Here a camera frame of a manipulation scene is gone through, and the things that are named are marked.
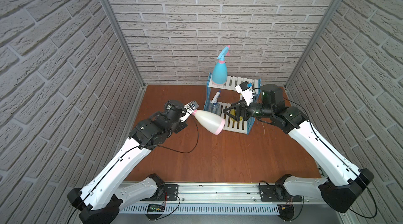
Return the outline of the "white spray bottle pink nozzle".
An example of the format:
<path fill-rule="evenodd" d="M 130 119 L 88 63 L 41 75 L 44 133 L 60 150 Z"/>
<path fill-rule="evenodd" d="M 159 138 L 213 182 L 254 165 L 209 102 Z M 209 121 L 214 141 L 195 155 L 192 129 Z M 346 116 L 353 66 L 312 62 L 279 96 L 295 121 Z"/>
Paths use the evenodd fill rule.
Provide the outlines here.
<path fill-rule="evenodd" d="M 192 115 L 209 132 L 219 135 L 225 126 L 225 119 L 212 112 L 196 109 Z"/>

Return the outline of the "clear spray bottle blue nozzle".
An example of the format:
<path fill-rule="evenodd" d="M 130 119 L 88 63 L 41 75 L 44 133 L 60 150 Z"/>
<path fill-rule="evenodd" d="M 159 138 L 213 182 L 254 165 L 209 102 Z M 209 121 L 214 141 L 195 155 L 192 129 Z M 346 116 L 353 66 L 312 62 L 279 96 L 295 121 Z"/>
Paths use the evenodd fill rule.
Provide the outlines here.
<path fill-rule="evenodd" d="M 220 97 L 220 95 L 221 91 L 217 91 L 208 106 L 208 111 L 218 116 L 221 116 L 221 105 L 220 103 L 218 103 L 218 98 Z"/>

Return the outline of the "teal spray bottle pink trim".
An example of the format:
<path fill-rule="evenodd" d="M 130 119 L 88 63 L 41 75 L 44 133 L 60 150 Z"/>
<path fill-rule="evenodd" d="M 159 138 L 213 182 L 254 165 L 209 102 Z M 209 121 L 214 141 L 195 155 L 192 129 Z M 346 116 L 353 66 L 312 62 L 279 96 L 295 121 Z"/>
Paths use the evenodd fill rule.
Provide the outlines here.
<path fill-rule="evenodd" d="M 226 46 L 217 57 L 218 62 L 216 63 L 212 73 L 212 81 L 216 85 L 224 85 L 227 82 L 228 72 L 225 56 L 229 55 L 229 49 L 230 45 Z"/>

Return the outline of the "yellow spray bottle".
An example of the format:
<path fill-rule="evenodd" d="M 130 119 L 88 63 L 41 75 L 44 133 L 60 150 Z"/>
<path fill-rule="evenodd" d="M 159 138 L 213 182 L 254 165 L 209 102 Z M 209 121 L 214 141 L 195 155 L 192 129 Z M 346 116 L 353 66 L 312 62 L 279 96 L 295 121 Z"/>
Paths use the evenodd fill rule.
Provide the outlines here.
<path fill-rule="evenodd" d="M 235 109 L 231 109 L 231 110 L 230 110 L 230 115 L 231 115 L 230 121 L 231 121 L 231 122 L 237 122 L 237 120 L 235 120 L 235 118 L 237 117 L 237 113 L 236 113 L 236 110 L 235 110 Z"/>

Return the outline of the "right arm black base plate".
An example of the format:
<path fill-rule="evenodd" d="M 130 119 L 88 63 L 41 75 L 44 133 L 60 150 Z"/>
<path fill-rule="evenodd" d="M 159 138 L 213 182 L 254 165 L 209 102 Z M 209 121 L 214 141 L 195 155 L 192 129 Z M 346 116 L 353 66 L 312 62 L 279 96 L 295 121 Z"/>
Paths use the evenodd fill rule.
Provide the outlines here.
<path fill-rule="evenodd" d="M 276 202 L 276 203 L 300 203 L 302 202 L 301 196 L 292 196 L 288 194 L 283 188 L 271 184 L 259 184 L 259 196 L 262 202 Z"/>

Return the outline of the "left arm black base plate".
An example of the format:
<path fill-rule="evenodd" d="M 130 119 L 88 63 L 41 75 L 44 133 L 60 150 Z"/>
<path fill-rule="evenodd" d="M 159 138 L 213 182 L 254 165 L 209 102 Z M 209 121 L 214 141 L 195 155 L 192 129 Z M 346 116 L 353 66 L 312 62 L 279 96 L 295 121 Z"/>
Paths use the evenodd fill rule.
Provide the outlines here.
<path fill-rule="evenodd" d="M 178 190 L 178 184 L 165 184 L 164 186 L 160 186 L 155 194 L 147 200 L 176 202 L 178 199 Z"/>

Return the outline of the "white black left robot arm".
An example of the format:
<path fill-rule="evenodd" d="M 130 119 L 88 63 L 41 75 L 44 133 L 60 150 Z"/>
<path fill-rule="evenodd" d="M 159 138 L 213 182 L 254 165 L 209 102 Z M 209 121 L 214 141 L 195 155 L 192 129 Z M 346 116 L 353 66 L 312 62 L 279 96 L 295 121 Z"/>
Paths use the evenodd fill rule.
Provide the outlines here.
<path fill-rule="evenodd" d="M 68 193 L 83 224 L 109 224 L 127 206 L 162 193 L 164 182 L 156 174 L 126 188 L 121 183 L 152 150 L 187 126 L 190 108 L 176 100 L 168 101 L 163 112 L 137 123 L 115 157 L 90 183 Z"/>

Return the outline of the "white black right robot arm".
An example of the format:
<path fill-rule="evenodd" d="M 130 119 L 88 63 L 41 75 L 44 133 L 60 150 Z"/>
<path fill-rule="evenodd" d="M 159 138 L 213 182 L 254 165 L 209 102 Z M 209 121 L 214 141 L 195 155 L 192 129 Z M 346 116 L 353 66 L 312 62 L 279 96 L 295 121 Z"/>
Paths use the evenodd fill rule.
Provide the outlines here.
<path fill-rule="evenodd" d="M 299 143 L 319 166 L 326 177 L 320 179 L 284 175 L 275 183 L 278 198 L 305 196 L 324 200 L 337 212 L 347 212 L 374 179 L 366 168 L 358 168 L 337 151 L 312 125 L 308 116 L 295 106 L 286 106 L 283 90 L 275 84 L 259 88 L 261 102 L 252 84 L 236 86 L 243 99 L 223 112 L 234 121 L 254 118 L 281 129 Z"/>

